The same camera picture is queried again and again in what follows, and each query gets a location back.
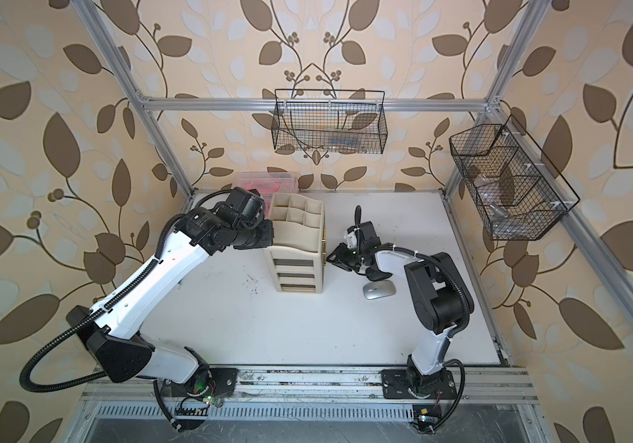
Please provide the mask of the silver computer mouse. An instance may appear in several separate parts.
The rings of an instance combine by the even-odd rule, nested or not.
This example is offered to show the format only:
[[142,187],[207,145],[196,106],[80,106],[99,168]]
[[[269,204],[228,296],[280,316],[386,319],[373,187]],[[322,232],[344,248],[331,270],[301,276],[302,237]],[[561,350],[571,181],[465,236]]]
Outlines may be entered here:
[[396,286],[389,280],[369,282],[363,287],[363,295],[366,300],[377,300],[395,295]]

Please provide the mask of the beige drawer organizer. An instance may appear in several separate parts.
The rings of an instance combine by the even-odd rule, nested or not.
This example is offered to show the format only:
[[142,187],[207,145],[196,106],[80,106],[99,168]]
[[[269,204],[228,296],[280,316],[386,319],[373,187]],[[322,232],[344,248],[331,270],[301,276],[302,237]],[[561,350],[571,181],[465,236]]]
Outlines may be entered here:
[[321,293],[326,264],[324,203],[299,194],[276,193],[268,218],[273,242],[264,253],[276,289]]

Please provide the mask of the black computer mouse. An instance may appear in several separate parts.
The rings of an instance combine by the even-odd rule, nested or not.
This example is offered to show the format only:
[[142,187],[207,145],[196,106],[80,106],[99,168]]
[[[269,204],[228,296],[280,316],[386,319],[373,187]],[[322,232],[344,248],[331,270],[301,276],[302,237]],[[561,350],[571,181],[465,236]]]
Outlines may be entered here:
[[381,282],[388,280],[392,276],[392,273],[381,271],[376,265],[373,265],[366,269],[365,275],[370,282]]

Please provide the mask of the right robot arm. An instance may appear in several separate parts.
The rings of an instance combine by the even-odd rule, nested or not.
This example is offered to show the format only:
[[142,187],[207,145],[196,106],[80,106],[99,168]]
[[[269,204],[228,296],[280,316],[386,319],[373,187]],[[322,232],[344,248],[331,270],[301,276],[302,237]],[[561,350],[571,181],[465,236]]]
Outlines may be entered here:
[[435,393],[448,381],[447,366],[454,363],[445,360],[452,339],[468,327],[475,312],[473,297],[451,256],[444,252],[429,256],[383,244],[373,223],[362,220],[362,208],[357,206],[345,241],[327,256],[327,262],[366,277],[368,293],[392,277],[406,280],[414,312],[424,328],[408,356],[406,386],[415,398]]

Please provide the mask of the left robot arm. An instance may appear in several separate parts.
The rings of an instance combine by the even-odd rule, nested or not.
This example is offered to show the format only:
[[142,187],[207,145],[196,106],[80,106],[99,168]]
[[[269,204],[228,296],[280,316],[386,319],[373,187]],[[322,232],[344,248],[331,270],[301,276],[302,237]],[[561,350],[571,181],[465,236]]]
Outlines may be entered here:
[[[231,247],[263,249],[273,243],[267,204],[255,189],[214,192],[212,208],[201,202],[165,223],[156,251],[110,295],[90,308],[77,306],[62,332],[28,360],[19,384],[35,393],[64,391],[99,378],[122,383],[131,378],[177,384],[189,397],[205,395],[211,385],[209,364],[192,348],[174,349],[143,336],[140,328],[163,298],[208,258]],[[78,337],[100,369],[54,384],[39,384],[31,375],[37,364],[64,341]]]

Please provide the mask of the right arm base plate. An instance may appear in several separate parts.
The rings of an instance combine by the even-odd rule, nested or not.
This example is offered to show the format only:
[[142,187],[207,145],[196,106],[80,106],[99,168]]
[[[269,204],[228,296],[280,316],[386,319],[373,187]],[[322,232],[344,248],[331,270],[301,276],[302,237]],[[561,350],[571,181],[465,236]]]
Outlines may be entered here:
[[380,372],[383,397],[387,400],[454,400],[457,389],[448,369],[422,376],[411,369],[384,369]]

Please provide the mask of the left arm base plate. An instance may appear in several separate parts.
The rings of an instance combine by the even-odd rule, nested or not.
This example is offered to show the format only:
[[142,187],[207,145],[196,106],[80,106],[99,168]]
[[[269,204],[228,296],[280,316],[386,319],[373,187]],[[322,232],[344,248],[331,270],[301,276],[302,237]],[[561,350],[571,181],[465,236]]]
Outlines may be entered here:
[[189,378],[188,382],[177,384],[170,381],[160,383],[161,392],[171,397],[198,398],[231,396],[237,386],[236,367],[204,367]]

